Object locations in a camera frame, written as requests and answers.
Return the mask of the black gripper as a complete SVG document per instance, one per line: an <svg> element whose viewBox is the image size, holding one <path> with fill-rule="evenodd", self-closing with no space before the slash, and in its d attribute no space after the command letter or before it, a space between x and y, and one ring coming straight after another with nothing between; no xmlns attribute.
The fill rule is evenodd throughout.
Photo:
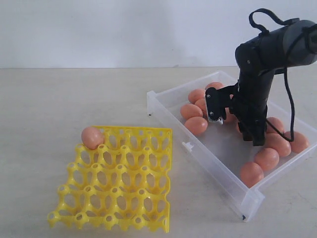
<svg viewBox="0 0 317 238"><path fill-rule="evenodd" d="M253 146L263 146L265 144L269 84L256 79L239 79L237 83L234 115L239 121L239 132L244 141L252 141Z"/></svg>

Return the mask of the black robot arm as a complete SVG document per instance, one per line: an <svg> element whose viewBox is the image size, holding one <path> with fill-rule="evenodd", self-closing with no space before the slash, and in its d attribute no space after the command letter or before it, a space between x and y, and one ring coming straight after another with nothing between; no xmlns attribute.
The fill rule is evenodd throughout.
<svg viewBox="0 0 317 238"><path fill-rule="evenodd" d="M273 78L290 67L317 60L317 25L299 20L242 43L235 51L240 74L233 94L232 111L245 141L265 143L267 100Z"/></svg>

